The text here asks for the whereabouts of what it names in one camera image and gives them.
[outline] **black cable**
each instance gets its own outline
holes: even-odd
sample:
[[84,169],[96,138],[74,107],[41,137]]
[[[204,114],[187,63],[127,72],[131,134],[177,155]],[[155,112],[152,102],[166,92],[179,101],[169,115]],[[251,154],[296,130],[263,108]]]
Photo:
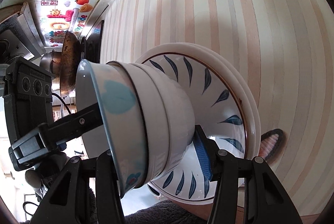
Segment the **black cable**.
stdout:
[[26,213],[26,214],[28,214],[28,215],[30,215],[30,216],[33,216],[33,214],[30,214],[30,213],[28,213],[27,211],[26,211],[26,209],[25,209],[25,206],[27,205],[27,204],[33,204],[33,205],[36,205],[37,207],[38,207],[38,205],[36,204],[36,203],[33,203],[33,202],[31,202],[31,201],[25,201],[24,203],[23,203],[23,211]]
[[66,107],[68,113],[71,114],[71,111],[70,111],[70,109],[67,107],[65,101],[64,101],[59,95],[57,95],[56,93],[52,93],[52,95],[53,95],[53,96],[56,96],[56,97],[57,97],[57,98],[64,104],[64,106]]

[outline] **blue gripper pad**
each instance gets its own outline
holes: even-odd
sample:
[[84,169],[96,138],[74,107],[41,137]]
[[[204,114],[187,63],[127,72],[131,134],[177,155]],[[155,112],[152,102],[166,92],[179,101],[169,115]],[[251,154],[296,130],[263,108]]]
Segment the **blue gripper pad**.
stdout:
[[209,155],[197,131],[195,131],[195,134],[194,134],[193,144],[196,150],[196,154],[197,154],[198,161],[201,166],[203,175],[210,181],[213,175],[211,172]]

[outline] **screw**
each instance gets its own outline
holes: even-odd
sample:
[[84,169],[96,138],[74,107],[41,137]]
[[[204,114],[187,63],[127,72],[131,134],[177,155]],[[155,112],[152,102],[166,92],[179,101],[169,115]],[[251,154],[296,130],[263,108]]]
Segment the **screw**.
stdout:
[[79,162],[79,160],[80,160],[79,156],[74,156],[74,157],[71,158],[70,161],[71,161],[72,164],[75,164],[75,163]]
[[224,150],[224,149],[220,149],[218,151],[218,155],[220,155],[220,156],[226,156],[227,154],[228,154],[228,152],[226,150]]
[[255,157],[255,162],[259,163],[259,164],[262,164],[263,163],[263,158],[260,157],[260,156],[256,156]]

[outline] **striped surface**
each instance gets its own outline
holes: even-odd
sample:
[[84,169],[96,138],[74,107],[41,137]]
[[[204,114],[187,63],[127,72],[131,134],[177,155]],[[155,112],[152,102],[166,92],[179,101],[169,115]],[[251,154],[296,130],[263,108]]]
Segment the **striped surface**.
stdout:
[[248,82],[262,132],[288,142],[271,164],[301,215],[334,190],[334,15],[325,0],[114,0],[101,62],[133,62],[154,46],[192,42]]

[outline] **camera lens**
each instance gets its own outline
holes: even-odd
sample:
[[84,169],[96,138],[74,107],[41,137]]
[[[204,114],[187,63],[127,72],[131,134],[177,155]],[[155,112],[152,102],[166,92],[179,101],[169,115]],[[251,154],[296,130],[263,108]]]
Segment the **camera lens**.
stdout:
[[27,77],[24,77],[23,80],[22,80],[22,87],[23,87],[23,90],[28,92],[29,89],[30,89],[30,81]]
[[42,84],[40,80],[35,80],[34,82],[34,91],[36,95],[42,94]]
[[48,96],[50,95],[50,86],[48,84],[45,85],[45,94]]

